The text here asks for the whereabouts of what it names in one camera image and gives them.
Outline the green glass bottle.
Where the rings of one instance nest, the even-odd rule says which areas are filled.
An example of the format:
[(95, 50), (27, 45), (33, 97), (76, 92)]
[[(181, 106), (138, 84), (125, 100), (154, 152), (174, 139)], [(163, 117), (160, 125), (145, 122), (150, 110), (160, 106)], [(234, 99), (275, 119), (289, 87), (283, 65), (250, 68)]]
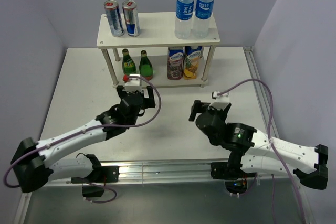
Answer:
[(153, 67), (147, 56), (146, 50), (141, 51), (139, 72), (140, 72), (140, 75), (147, 80), (151, 80), (153, 78)]
[(136, 74), (137, 68), (136, 65), (129, 55), (129, 51), (125, 48), (122, 50), (123, 59), (122, 59), (122, 70), (124, 74)]

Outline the silver drink can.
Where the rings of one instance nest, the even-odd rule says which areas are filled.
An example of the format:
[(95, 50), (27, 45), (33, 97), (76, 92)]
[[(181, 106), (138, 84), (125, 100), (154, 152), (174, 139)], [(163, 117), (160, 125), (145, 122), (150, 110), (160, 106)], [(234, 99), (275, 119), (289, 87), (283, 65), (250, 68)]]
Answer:
[(140, 34), (140, 23), (137, 4), (133, 0), (126, 0), (122, 3), (124, 20), (129, 36), (136, 37)]
[(119, 4), (115, 0), (107, 0), (104, 2), (104, 10), (108, 19), (111, 33), (114, 37), (121, 37), (124, 34)]

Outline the blue-label water bottle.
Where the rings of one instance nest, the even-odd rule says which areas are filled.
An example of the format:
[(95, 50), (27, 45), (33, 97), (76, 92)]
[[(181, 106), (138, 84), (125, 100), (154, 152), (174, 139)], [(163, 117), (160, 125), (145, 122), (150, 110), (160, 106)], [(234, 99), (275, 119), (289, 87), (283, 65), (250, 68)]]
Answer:
[(175, 36), (187, 39), (191, 34), (194, 0), (176, 0)]
[(214, 0), (196, 0), (193, 33), (197, 38), (205, 38), (213, 13)]

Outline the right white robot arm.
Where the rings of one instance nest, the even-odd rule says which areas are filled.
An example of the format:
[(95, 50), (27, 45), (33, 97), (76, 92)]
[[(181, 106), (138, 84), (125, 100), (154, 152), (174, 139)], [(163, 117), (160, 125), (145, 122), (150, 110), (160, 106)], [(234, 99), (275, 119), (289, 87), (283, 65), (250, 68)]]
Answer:
[(242, 123), (227, 123), (231, 104), (194, 101), (189, 121), (207, 136), (211, 145), (230, 152), (225, 162), (211, 164), (213, 179), (237, 180), (255, 175), (296, 176), (306, 187), (325, 190), (328, 183), (328, 147), (308, 147), (279, 138)]

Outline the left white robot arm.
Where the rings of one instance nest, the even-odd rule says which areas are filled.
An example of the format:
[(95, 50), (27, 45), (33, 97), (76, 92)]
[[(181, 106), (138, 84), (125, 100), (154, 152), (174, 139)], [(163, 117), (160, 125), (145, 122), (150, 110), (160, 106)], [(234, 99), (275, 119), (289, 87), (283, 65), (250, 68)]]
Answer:
[(129, 92), (118, 86), (120, 102), (83, 126), (46, 140), (35, 142), (31, 137), (22, 140), (4, 175), (4, 185), (31, 193), (53, 180), (74, 178), (93, 183), (103, 178), (103, 168), (95, 155), (86, 154), (82, 159), (65, 157), (142, 126), (137, 124), (137, 119), (144, 115), (144, 111), (162, 106), (157, 88), (147, 86), (146, 89), (147, 97), (140, 87)]

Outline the white two-tier wooden shelf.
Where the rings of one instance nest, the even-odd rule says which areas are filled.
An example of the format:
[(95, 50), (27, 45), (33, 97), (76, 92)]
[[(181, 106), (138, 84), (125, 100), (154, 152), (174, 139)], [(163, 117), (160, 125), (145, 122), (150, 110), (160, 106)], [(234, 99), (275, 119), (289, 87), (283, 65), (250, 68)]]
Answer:
[[(137, 37), (127, 34), (114, 37), (105, 14), (100, 17), (97, 47), (107, 63), (113, 87), (123, 84), (122, 50), (126, 48), (135, 64), (140, 63), (141, 50), (146, 50), (154, 68), (152, 83), (159, 87), (200, 86), (205, 87), (209, 69), (220, 37), (214, 17), (210, 19), (209, 32), (205, 38), (191, 35), (188, 39), (178, 39), (174, 34), (174, 12), (140, 13), (141, 33)], [(167, 78), (167, 49), (169, 46), (204, 46), (204, 57), (200, 60), (196, 79), (169, 80)]]

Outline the purple grape juice carton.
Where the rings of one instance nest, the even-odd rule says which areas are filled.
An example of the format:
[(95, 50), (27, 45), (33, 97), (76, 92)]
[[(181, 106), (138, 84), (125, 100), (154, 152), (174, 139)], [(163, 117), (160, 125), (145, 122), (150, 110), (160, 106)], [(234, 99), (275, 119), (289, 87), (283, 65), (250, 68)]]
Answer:
[(184, 48), (183, 47), (168, 47), (167, 78), (169, 80), (181, 79), (183, 60), (184, 60)]

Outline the yellow pineapple juice carton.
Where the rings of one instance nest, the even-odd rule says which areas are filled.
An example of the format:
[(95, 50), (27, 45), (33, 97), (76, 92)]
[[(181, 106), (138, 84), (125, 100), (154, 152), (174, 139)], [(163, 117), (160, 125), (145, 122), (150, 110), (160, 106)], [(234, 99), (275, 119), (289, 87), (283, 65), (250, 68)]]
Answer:
[(184, 79), (192, 80), (197, 78), (202, 49), (203, 46), (185, 46), (182, 72)]

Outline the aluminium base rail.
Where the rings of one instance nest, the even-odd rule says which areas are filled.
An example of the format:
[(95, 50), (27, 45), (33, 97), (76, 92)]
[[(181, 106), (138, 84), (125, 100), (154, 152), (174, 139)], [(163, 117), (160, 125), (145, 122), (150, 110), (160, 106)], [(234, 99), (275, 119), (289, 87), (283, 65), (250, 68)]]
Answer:
[(16, 223), (272, 223), (271, 182), (249, 181), (234, 198), (210, 176), (209, 161), (118, 163), (106, 204), (83, 200), (81, 185), (52, 182), (25, 195)]

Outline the aluminium side rail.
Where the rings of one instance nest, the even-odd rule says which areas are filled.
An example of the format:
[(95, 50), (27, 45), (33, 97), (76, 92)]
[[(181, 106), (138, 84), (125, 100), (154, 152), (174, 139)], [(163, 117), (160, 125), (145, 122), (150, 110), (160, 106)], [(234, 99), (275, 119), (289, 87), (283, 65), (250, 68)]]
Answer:
[[(248, 68), (251, 74), (252, 78), (260, 79), (260, 74), (258, 72), (256, 62), (254, 60), (253, 55), (253, 48), (252, 47), (244, 47), (243, 48)], [(269, 122), (269, 116), (271, 115), (271, 106), (269, 102), (269, 93), (265, 86), (259, 82), (254, 82), (254, 88), (256, 92), (256, 96), (258, 99), (259, 107), (263, 116), (263, 120), (265, 122), (266, 131), (268, 131), (268, 122)], [(306, 194), (306, 191), (302, 185), (299, 184), (299, 180), (297, 178), (294, 178), (294, 181), (296, 183), (296, 188), (298, 193), (300, 194), (300, 200), (302, 204), (302, 209), (304, 211), (304, 216), (306, 223), (316, 223), (312, 210), (309, 205), (308, 197)]]

